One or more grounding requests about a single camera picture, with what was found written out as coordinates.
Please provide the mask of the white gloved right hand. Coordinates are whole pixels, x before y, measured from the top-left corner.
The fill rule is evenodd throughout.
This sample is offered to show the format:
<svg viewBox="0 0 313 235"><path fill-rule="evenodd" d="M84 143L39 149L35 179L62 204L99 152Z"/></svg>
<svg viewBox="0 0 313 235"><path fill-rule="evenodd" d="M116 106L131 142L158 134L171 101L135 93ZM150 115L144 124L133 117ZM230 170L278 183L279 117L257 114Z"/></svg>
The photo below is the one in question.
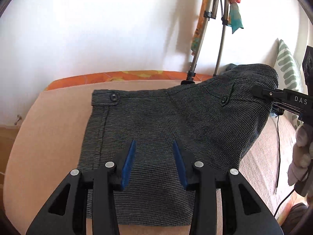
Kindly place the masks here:
<svg viewBox="0 0 313 235"><path fill-rule="evenodd" d="M288 184L294 185L303 180L312 161L312 126L300 125L296 130L296 143L293 146L292 162L288 169Z"/></svg>

